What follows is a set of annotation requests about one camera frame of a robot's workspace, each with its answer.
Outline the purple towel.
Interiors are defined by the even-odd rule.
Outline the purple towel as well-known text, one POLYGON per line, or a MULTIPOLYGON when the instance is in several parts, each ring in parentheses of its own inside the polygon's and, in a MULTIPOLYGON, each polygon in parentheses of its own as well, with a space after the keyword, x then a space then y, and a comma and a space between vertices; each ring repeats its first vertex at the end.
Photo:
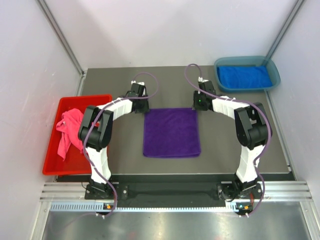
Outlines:
POLYGON ((154 108, 144 116, 142 153, 147 158, 201 154, 198 114, 192 108, 154 108))

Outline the blue towel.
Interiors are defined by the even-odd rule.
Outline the blue towel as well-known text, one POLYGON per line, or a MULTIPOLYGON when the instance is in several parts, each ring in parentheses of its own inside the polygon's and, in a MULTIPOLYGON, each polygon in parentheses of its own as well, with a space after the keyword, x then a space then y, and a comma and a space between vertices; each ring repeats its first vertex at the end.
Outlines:
POLYGON ((273 86, 265 66, 219 66, 217 75, 221 85, 228 90, 257 90, 273 86))

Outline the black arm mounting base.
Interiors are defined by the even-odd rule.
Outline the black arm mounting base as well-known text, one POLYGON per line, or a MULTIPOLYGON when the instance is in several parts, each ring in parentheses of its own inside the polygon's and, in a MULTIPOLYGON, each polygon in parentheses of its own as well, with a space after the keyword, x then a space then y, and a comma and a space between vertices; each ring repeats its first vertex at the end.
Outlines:
POLYGON ((120 182, 113 183, 118 208, 223 207, 225 200, 258 200, 261 185, 236 192, 231 182, 120 182))

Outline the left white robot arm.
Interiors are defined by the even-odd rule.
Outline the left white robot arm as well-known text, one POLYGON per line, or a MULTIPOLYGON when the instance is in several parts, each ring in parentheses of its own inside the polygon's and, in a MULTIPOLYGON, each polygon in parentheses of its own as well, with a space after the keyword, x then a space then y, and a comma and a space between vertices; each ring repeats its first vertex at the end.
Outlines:
POLYGON ((130 114, 145 114, 150 111, 147 88, 144 82, 131 82, 131 89, 121 97, 103 105, 89 105, 84 112, 78 131, 83 153, 91 166, 91 188, 110 193, 107 181, 111 177, 108 164, 108 145, 112 137, 113 123, 130 114))

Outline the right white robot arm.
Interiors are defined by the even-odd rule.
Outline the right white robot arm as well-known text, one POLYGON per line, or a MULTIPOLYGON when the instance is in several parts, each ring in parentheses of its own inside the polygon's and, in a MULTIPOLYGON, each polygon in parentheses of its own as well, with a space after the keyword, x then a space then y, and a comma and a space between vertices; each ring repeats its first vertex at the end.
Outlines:
POLYGON ((241 144, 240 162, 232 181, 239 194, 257 185, 256 167, 259 155, 272 136, 272 129, 260 102, 248 104, 228 96, 216 96, 212 81, 198 78, 198 90, 193 92, 193 106, 197 111, 212 111, 234 120, 236 137, 241 144))

